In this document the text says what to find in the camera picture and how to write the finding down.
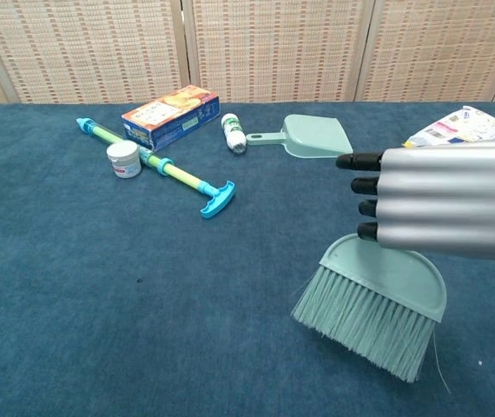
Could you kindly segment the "woven bamboo folding screen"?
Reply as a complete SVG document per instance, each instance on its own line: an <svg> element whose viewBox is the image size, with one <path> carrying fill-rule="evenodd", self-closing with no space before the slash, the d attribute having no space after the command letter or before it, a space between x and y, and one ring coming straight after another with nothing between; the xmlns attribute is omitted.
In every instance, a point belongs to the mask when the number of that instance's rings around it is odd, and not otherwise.
<svg viewBox="0 0 495 417"><path fill-rule="evenodd" d="M0 103L495 102L495 0L0 0Z"/></svg>

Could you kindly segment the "white green small bottle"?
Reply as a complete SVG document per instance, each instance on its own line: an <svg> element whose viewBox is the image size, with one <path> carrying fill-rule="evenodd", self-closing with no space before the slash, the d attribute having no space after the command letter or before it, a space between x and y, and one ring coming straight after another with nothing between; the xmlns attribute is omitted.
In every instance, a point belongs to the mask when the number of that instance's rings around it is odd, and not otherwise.
<svg viewBox="0 0 495 417"><path fill-rule="evenodd" d="M236 155L244 153L247 150L247 138L243 132L238 116L233 113L225 114L221 118L221 127L228 148Z"/></svg>

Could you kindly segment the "small green hand broom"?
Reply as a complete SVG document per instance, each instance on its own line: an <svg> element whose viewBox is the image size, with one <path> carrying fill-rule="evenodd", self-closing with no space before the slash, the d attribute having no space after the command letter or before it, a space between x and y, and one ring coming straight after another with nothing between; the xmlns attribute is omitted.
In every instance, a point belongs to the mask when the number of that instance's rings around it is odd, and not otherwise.
<svg viewBox="0 0 495 417"><path fill-rule="evenodd" d="M326 249L292 316L413 383L446 303L444 279L422 254L351 234Z"/></svg>

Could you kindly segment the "small green dustpan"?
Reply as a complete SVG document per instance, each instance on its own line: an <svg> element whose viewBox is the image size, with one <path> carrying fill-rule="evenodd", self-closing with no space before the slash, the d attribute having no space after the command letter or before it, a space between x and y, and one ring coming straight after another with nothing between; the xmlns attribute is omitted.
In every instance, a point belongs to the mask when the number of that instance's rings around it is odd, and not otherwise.
<svg viewBox="0 0 495 417"><path fill-rule="evenodd" d="M332 117L290 114L279 132L247 135L248 145L281 145L294 157L336 158L353 153L340 121Z"/></svg>

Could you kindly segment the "blue green toy water pump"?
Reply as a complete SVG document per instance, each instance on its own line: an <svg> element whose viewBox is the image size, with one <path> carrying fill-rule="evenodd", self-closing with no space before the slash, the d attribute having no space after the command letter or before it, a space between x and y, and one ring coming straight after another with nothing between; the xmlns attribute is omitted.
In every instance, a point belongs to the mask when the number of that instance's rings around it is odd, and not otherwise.
<svg viewBox="0 0 495 417"><path fill-rule="evenodd" d="M102 142L107 143L108 146L112 143L125 140L91 118L78 117L76 119L76 123L84 134L94 136ZM208 196L206 206L200 210L203 218L209 219L214 217L220 213L232 200L235 193L235 184L233 182L227 181L220 188L214 187L209 182L203 181L202 179L176 167L174 161L170 158L160 158L150 149L147 149L140 144L138 145L141 165L145 165L157 171L162 176L171 176L201 194Z"/></svg>

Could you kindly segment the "blue felt table cover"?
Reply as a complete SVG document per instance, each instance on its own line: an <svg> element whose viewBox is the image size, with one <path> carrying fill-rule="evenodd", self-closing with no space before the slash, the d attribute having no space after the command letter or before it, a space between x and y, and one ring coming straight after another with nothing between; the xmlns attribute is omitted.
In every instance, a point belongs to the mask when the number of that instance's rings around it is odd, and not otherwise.
<svg viewBox="0 0 495 417"><path fill-rule="evenodd" d="M76 119L125 104L0 105L0 417L495 417L495 261L431 255L444 320L400 381L290 315L361 217L353 173L212 121L163 155L233 201L116 177Z"/></svg>

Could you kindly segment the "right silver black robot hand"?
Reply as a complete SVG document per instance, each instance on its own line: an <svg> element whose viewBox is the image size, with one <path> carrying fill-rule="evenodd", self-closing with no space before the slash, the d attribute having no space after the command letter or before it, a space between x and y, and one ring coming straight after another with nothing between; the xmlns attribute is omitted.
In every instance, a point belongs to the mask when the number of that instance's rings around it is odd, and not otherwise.
<svg viewBox="0 0 495 417"><path fill-rule="evenodd" d="M339 169L372 171L351 189L367 222L360 238L384 248L495 259L495 141L338 156Z"/></svg>

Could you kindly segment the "orange blue cookie box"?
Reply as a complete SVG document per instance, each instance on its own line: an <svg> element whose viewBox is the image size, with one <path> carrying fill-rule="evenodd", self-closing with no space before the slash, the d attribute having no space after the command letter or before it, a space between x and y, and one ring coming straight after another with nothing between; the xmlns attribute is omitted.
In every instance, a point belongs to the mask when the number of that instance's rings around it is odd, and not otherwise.
<svg viewBox="0 0 495 417"><path fill-rule="evenodd" d="M221 113L219 96L188 85L122 115L125 136L158 151L184 137Z"/></svg>

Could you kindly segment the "white yellow snack bag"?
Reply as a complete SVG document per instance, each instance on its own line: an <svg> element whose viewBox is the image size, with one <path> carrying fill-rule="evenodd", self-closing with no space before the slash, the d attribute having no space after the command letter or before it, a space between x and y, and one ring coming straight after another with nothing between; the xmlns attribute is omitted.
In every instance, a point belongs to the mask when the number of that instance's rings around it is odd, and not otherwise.
<svg viewBox="0 0 495 417"><path fill-rule="evenodd" d="M495 116L464 105L410 136L402 146L417 148L483 141L495 141Z"/></svg>

